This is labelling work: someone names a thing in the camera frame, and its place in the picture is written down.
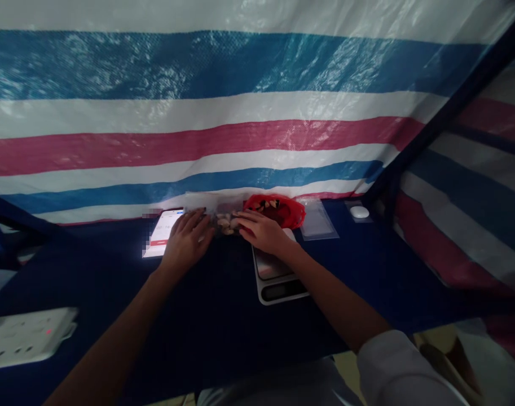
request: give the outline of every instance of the phone screen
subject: phone screen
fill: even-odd
[[[150,242],[146,244],[146,251],[143,254],[143,258],[160,257],[165,253],[171,229],[182,214],[184,214],[184,210],[182,209],[166,210],[161,213],[156,228],[154,228],[150,236]]]

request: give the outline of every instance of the kitchen scale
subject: kitchen scale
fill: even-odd
[[[295,240],[293,231],[284,228],[287,236]],[[277,257],[252,246],[256,270],[257,295],[265,305],[275,305],[308,296],[309,293],[293,271]]]

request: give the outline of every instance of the red plastic bag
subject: red plastic bag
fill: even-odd
[[[302,225],[306,212],[299,202],[282,195],[253,195],[244,210],[258,211],[276,221],[282,228],[294,230]]]

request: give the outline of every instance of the hand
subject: hand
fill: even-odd
[[[246,210],[238,212],[237,215],[239,224],[253,232],[252,235],[246,230],[240,230],[240,235],[254,247],[278,257],[290,246],[297,245],[278,223],[261,213]]]
[[[174,223],[159,272],[179,279],[203,257],[214,237],[214,229],[209,227],[210,216],[199,221],[203,212],[204,209],[198,209],[184,213]]]

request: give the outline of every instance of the forearm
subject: forearm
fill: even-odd
[[[154,272],[126,310],[88,350],[45,405],[113,404],[152,323],[177,281]]]
[[[300,245],[286,247],[279,258],[299,277],[331,326],[355,352],[389,323],[341,280],[314,261]]]

